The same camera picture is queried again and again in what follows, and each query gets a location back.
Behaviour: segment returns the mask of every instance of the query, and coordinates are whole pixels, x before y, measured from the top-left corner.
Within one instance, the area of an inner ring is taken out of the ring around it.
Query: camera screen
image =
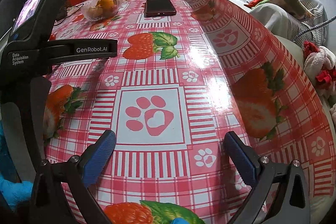
[[[27,0],[24,4],[16,22],[13,27],[13,32],[15,32],[18,27],[20,27],[24,22],[30,19],[36,12],[37,6],[41,0]]]

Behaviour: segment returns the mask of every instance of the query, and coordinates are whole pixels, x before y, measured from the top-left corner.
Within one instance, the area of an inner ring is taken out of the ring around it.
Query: smartphone
[[[170,0],[147,0],[145,17],[174,16],[176,9]]]

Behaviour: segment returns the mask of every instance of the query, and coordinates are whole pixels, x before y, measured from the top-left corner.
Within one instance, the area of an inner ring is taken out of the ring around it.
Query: blue glove
[[[12,159],[9,156],[2,123],[0,121],[0,191],[10,208],[15,210],[20,202],[28,201],[30,199],[33,184],[29,181],[13,183],[5,180],[2,173],[6,178],[13,179],[14,181],[16,180],[16,170]]]
[[[177,217],[170,224],[189,224],[189,222],[185,221],[183,218]]]
[[[15,210],[19,203],[30,200],[32,190],[33,184],[30,181],[13,183],[5,180],[0,174],[0,191],[12,210]]]

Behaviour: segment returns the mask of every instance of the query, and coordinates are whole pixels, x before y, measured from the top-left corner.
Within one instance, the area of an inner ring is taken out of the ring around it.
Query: plastic tablecloth
[[[124,0],[113,18],[93,23],[77,12],[54,28],[57,39],[117,39],[118,56],[64,63],[51,75],[51,91],[70,84],[86,94],[47,158],[80,155],[112,129],[115,151],[90,189],[102,208],[150,208],[152,217],[126,215],[130,223],[228,222],[250,191],[223,151],[231,130],[272,161],[299,160],[310,197],[331,195],[329,124],[286,48],[228,0],[171,1],[175,16],[145,18],[146,0]]]

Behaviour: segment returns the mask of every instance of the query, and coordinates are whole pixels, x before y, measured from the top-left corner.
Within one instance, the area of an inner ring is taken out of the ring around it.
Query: gray blanket
[[[313,19],[300,22],[274,4],[262,4],[249,11],[249,13],[258,19],[273,34],[293,40],[301,31],[327,20],[324,7],[319,0],[300,0],[300,2],[315,15]],[[296,44],[303,47],[303,42],[308,40],[314,42],[316,45],[323,45],[327,39],[327,33],[328,29],[327,26],[325,26],[301,36],[296,41]]]

